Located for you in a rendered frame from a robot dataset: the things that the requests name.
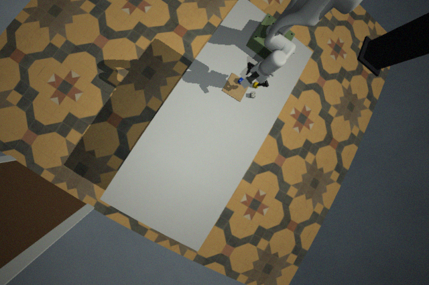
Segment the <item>tan flat mat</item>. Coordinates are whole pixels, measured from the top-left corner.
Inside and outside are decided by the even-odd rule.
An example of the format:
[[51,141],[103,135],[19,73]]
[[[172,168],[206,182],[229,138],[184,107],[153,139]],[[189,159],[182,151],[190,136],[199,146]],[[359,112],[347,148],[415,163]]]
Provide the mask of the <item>tan flat mat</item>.
[[243,86],[237,82],[239,79],[240,77],[232,73],[222,91],[241,102],[249,86],[244,89]]

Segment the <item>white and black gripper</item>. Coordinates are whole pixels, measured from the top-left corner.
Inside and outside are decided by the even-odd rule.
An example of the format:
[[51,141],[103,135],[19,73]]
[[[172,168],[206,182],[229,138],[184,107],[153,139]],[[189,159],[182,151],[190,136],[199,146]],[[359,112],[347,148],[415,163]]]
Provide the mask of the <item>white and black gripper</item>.
[[[251,74],[253,74],[255,71],[258,73],[258,77],[256,78],[256,80],[259,82],[257,85],[256,85],[256,87],[257,86],[263,86],[263,87],[268,87],[269,86],[269,84],[268,84],[268,81],[267,81],[267,79],[271,76],[271,75],[269,75],[269,76],[264,76],[264,75],[262,75],[261,73],[260,73],[260,71],[259,71],[259,65],[260,65],[260,63],[261,62],[263,62],[263,61],[260,61],[260,62],[258,62],[256,65],[254,65],[254,64],[252,64],[252,63],[250,63],[250,62],[248,62],[247,63],[247,65],[248,65],[248,72],[247,72],[247,74],[249,74],[249,73],[251,73]],[[247,75],[246,74],[246,75]]]

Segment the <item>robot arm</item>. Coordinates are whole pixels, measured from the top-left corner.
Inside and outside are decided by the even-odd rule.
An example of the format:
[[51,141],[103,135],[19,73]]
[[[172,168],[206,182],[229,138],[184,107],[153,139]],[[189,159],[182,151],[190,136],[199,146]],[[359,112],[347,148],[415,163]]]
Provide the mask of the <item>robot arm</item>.
[[342,14],[352,12],[362,0],[291,0],[273,25],[266,29],[264,45],[273,51],[259,65],[264,76],[274,76],[286,60],[295,52],[296,45],[284,35],[294,26],[315,26],[330,10],[337,9]]

